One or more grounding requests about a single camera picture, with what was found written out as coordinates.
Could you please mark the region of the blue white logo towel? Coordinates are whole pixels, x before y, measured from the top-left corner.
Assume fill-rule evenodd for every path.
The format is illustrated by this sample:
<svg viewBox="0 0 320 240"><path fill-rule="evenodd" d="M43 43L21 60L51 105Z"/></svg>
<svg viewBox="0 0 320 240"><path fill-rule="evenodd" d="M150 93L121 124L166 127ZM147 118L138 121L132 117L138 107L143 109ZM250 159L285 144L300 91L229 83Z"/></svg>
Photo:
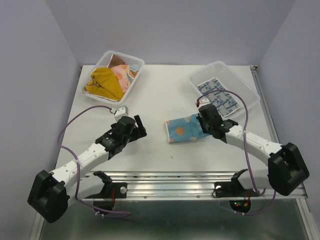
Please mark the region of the blue white logo towel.
<svg viewBox="0 0 320 240"><path fill-rule="evenodd" d="M197 86L197 89L202 95L213 90L224 90L223 85L216 79L212 78L205 81ZM212 105L214 105L218 112L223 117L228 117L240 111L243 106L239 104L236 99L229 93L225 91L213 92L206 96Z"/></svg>

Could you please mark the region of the blue polka dot towel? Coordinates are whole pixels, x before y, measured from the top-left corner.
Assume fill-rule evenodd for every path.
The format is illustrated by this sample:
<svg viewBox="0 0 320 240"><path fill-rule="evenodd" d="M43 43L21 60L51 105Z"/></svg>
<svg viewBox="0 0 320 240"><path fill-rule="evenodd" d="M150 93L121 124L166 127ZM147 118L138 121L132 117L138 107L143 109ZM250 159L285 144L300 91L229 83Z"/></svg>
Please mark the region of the blue polka dot towel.
<svg viewBox="0 0 320 240"><path fill-rule="evenodd" d="M209 136L204 133L197 119L198 114L167 120L165 129L169 144L196 142Z"/></svg>

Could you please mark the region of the mustard yellow towel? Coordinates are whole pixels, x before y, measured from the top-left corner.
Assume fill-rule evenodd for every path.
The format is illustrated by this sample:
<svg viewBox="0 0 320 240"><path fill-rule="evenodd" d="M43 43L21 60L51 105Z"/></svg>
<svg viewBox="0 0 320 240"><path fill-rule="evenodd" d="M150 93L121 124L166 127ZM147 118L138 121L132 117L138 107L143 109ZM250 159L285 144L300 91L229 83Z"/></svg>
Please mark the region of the mustard yellow towel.
<svg viewBox="0 0 320 240"><path fill-rule="evenodd" d="M116 75L108 67L95 69L82 92L114 101L120 101L124 96Z"/></svg>

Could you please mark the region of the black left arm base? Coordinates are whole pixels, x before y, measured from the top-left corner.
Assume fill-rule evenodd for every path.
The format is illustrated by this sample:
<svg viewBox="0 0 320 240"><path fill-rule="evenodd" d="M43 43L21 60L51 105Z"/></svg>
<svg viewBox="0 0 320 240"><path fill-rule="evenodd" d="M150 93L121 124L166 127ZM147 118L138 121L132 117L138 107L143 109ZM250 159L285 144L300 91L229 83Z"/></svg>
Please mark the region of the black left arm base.
<svg viewBox="0 0 320 240"><path fill-rule="evenodd" d="M82 180L79 189L81 199L91 199L95 214L101 217L120 218L129 213L111 213L116 204L116 199L127 197L128 184L114 182L112 178L102 171L96 171L91 176Z"/></svg>

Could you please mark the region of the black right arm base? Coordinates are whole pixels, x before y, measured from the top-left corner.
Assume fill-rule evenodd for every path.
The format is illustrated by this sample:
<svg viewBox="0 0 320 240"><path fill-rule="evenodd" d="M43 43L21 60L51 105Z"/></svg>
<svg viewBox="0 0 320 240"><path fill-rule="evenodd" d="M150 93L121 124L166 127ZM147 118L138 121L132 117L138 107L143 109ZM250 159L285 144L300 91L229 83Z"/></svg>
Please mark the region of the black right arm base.
<svg viewBox="0 0 320 240"><path fill-rule="evenodd" d="M248 214L251 209L251 197L258 197L259 195L252 187L244 189L239 182L239 177L243 173L247 173L248 169L243 169L236 172L230 181L218 181L214 183L214 189L211 193L215 199L219 198L243 198L241 200L229 200L229 205L233 211L240 214Z"/></svg>

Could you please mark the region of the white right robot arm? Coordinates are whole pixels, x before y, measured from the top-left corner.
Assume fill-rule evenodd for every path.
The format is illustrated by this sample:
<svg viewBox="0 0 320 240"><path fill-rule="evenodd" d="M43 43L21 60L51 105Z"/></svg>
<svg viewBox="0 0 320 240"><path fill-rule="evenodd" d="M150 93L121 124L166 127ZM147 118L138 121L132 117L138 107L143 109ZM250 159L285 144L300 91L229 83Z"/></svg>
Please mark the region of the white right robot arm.
<svg viewBox="0 0 320 240"><path fill-rule="evenodd" d="M249 168L235 173L231 180L219 184L218 194L236 197L248 190L273 189L282 196L289 196L309 178L310 172L298 147L268 141L246 131L237 122L224 120L217 108L210 104L197 104L197 119L202 131L231 146L244 150L267 167L253 172Z"/></svg>

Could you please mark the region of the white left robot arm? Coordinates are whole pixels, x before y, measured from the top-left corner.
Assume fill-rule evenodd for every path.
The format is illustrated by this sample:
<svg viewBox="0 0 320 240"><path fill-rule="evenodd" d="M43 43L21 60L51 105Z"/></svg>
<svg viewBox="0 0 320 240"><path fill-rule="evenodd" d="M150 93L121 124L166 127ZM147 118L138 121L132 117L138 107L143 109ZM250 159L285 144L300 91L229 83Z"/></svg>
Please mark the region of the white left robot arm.
<svg viewBox="0 0 320 240"><path fill-rule="evenodd" d="M74 185L92 169L122 152L126 145L147 136L139 115L121 117L75 160L51 172L40 171L33 181L27 203L48 223L60 219L76 197Z"/></svg>

